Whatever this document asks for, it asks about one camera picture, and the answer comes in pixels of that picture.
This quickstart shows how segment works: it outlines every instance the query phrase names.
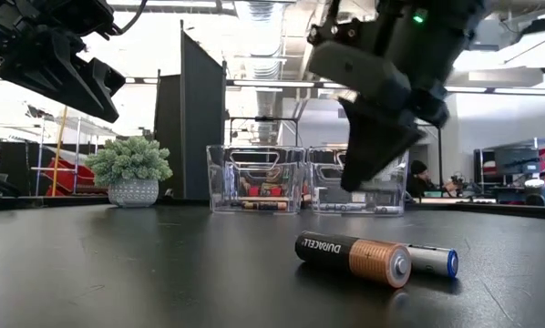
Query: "copper battery end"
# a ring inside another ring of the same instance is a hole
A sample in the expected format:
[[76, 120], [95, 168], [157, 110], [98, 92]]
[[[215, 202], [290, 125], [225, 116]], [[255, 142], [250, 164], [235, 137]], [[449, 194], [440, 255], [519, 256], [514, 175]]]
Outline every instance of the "copper battery end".
[[356, 276], [401, 288], [410, 277], [410, 253], [402, 244], [358, 240], [349, 253], [349, 267]]

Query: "gray partition panel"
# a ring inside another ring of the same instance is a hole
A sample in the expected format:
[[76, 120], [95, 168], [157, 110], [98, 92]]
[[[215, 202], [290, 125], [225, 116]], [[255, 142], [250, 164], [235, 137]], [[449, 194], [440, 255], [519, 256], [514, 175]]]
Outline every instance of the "gray partition panel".
[[182, 169], [182, 121], [181, 121], [181, 76], [159, 77], [157, 104], [155, 107], [155, 139], [162, 148], [170, 150], [167, 158], [173, 176], [159, 184], [159, 194], [171, 189], [173, 197], [183, 199]]
[[224, 141], [225, 71], [185, 32], [181, 32], [184, 195], [208, 200], [206, 146]]

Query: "yellow pole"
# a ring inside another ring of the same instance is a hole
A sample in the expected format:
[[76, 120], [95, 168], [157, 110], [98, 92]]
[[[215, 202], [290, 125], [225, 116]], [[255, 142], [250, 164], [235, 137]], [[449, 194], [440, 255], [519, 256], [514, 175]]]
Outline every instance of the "yellow pole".
[[56, 159], [54, 160], [54, 179], [52, 181], [52, 197], [56, 196], [57, 163], [60, 160], [60, 148], [62, 147], [62, 134], [64, 133], [64, 126], [66, 125], [67, 112], [68, 112], [68, 106], [64, 106], [64, 115], [62, 115], [62, 125], [60, 126], [60, 133], [57, 134]]

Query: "person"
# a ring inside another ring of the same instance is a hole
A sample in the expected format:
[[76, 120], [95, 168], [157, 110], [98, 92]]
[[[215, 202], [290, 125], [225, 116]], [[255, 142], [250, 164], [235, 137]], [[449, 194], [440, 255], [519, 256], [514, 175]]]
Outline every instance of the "person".
[[[455, 188], [453, 181], [443, 186], [443, 191], [453, 191]], [[428, 176], [428, 167], [420, 160], [413, 160], [410, 164], [410, 174], [406, 180], [406, 191], [414, 198], [424, 197], [425, 191], [439, 191], [430, 177]]]

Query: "metal shelving rack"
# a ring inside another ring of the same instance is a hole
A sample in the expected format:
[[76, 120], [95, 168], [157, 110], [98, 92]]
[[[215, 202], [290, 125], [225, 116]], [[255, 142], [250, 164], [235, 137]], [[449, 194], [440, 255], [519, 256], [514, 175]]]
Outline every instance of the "metal shelving rack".
[[[53, 168], [42, 168], [42, 151], [44, 148], [44, 133], [46, 132], [46, 121], [57, 123], [60, 127], [62, 127], [62, 120], [63, 118], [53, 118], [53, 117], [47, 117], [44, 119], [44, 124], [42, 125], [42, 137], [41, 142], [39, 144], [39, 154], [37, 156], [37, 167], [31, 168], [31, 170], [36, 171], [36, 196], [39, 192], [39, 178], [43, 171], [53, 171]], [[75, 165], [73, 169], [57, 169], [57, 171], [69, 171], [73, 172], [74, 174], [74, 189], [73, 192], [77, 192], [77, 181], [78, 181], [78, 162], [79, 162], [79, 156], [80, 156], [80, 136], [82, 134], [86, 134], [89, 136], [95, 136], [95, 153], [98, 152], [98, 138], [99, 137], [119, 137], [120, 135], [117, 132], [114, 132], [110, 128], [104, 128], [96, 125], [94, 122], [91, 122], [87, 118], [73, 118], [73, 117], [66, 117], [66, 124], [63, 128], [70, 128], [72, 130], [76, 131], [76, 155], [75, 155]]]

